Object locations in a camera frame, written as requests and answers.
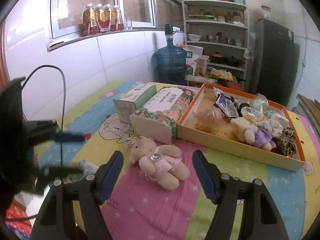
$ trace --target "blue gripper pad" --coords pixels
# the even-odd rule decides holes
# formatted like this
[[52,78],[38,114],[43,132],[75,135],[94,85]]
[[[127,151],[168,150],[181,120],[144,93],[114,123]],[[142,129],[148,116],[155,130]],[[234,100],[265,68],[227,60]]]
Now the blue gripper pad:
[[100,185],[99,204],[102,205],[107,199],[110,198],[113,188],[117,182],[119,174],[123,166],[123,155],[120,151],[114,152],[107,166],[108,171]]
[[213,204],[218,203],[217,195],[215,194],[215,187],[212,178],[207,170],[210,168],[210,163],[200,150],[197,150],[192,155],[192,164],[195,169],[198,179],[201,183],[202,189],[207,199],[210,199]]

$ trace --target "leopard print plush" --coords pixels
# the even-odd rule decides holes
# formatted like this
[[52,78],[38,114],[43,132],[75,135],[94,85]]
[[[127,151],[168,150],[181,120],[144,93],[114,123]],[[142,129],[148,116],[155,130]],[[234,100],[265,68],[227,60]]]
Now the leopard print plush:
[[272,140],[276,144],[276,148],[273,149],[273,152],[284,156],[294,155],[296,153],[293,128],[284,128],[281,136],[279,138],[273,138]]

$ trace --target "tiara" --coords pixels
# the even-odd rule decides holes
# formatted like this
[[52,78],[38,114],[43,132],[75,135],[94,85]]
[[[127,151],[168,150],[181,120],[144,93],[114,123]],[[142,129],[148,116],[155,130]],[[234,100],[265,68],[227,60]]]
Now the tiara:
[[127,144],[129,145],[129,148],[132,147],[132,145],[135,143],[136,140],[137,140],[137,137],[129,137],[127,139]]

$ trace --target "pink dress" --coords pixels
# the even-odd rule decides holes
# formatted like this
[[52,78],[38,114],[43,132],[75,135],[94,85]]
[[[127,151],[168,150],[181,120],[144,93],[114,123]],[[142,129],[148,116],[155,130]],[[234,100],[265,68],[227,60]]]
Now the pink dress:
[[156,172],[153,175],[146,175],[147,179],[158,181],[162,178],[163,174],[167,171],[173,171],[179,163],[181,158],[171,157],[169,155],[158,154],[159,146],[155,149],[151,158],[151,163],[153,163],[156,168]]

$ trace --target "blue fabric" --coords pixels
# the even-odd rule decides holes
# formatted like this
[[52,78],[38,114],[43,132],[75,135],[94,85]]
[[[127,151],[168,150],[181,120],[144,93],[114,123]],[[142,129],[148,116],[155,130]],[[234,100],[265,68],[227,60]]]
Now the blue fabric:
[[[127,92],[132,86],[137,85],[136,82],[128,81],[124,82],[116,89],[120,93]],[[78,117],[73,123],[71,123],[66,131],[74,133],[91,133],[92,135],[99,129],[101,122],[109,114],[114,114],[116,108],[113,104],[113,99],[117,95],[101,99],[96,103],[92,108],[83,113]],[[85,145],[87,141],[82,143],[63,143],[62,152],[63,152],[63,165],[67,166],[71,160],[76,156],[78,151]],[[53,143],[49,149],[47,149],[44,154],[38,160],[39,166],[43,167],[46,164],[49,165],[60,165],[60,143]]]
[[305,218],[306,189],[302,168],[297,172],[266,165],[268,190],[278,207],[290,240],[300,240]]

